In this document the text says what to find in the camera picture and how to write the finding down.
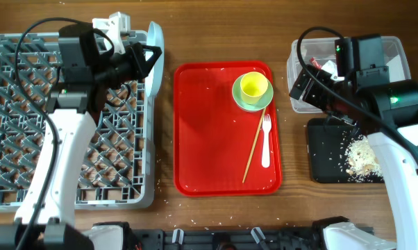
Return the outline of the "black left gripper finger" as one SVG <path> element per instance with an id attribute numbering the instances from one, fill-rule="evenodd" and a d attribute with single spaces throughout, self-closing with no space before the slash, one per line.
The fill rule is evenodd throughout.
<path id="1" fill-rule="evenodd" d="M 153 67 L 151 65 L 131 65 L 131 68 L 128 73 L 128 80 L 141 81 L 149 75 L 152 68 Z"/>
<path id="2" fill-rule="evenodd" d="M 130 50 L 137 65 L 151 65 L 154 66 L 157 60 L 162 55 L 162 49 L 157 46 L 145 45 L 139 42 L 132 44 Z"/>

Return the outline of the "light blue plate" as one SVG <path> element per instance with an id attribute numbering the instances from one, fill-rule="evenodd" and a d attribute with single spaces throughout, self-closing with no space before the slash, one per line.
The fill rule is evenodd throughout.
<path id="1" fill-rule="evenodd" d="M 165 39 L 161 26 L 155 22 L 151 22 L 149 24 L 149 30 L 147 32 L 147 45 L 158 47 L 162 52 L 155 61 L 149 75 L 144 80 L 146 95 L 148 97 L 154 97 L 159 92 L 165 64 Z"/>

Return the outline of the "white napkin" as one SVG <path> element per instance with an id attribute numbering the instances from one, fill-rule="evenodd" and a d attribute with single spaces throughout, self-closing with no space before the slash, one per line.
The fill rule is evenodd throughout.
<path id="1" fill-rule="evenodd" d="M 321 66 L 321 69 L 325 72 L 328 72 L 332 76 L 337 76 L 337 65 L 332 60 L 328 60 L 324 65 Z"/>

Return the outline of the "red snack wrapper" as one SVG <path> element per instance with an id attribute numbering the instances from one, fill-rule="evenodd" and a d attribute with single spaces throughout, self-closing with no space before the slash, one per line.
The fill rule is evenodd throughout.
<path id="1" fill-rule="evenodd" d="M 310 59 L 310 63 L 316 68 L 316 69 L 321 69 L 322 66 L 316 61 L 315 58 L 311 58 Z"/>

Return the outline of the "yellow plastic cup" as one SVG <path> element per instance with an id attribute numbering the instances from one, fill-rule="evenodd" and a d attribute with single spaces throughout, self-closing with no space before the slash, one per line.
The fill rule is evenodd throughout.
<path id="1" fill-rule="evenodd" d="M 246 73 L 240 81 L 241 98 L 247 104 L 257 103 L 268 88 L 268 80 L 259 72 Z"/>

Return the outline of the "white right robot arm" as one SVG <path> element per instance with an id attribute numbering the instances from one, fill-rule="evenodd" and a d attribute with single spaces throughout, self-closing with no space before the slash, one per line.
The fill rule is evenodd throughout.
<path id="1" fill-rule="evenodd" d="M 390 200 L 396 241 L 388 242 L 330 218 L 317 222 L 324 249 L 418 249 L 418 82 L 392 81 L 382 37 L 337 35 L 337 71 L 308 65 L 301 47 L 301 71 L 290 96 L 328 113 L 367 136 L 381 166 Z"/>

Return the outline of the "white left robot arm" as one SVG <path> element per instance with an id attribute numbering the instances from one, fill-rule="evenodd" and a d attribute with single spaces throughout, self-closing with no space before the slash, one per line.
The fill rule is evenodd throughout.
<path id="1" fill-rule="evenodd" d="M 157 95 L 165 41 L 151 23 L 145 44 L 124 46 L 120 25 L 97 28 L 73 19 L 59 31 L 62 64 L 44 107 L 44 143 L 33 180 L 10 224 L 0 224 L 0 249 L 141 249 L 126 222 L 103 222 L 80 232 L 74 204 L 88 144 L 108 104 L 107 93 L 144 81 Z"/>

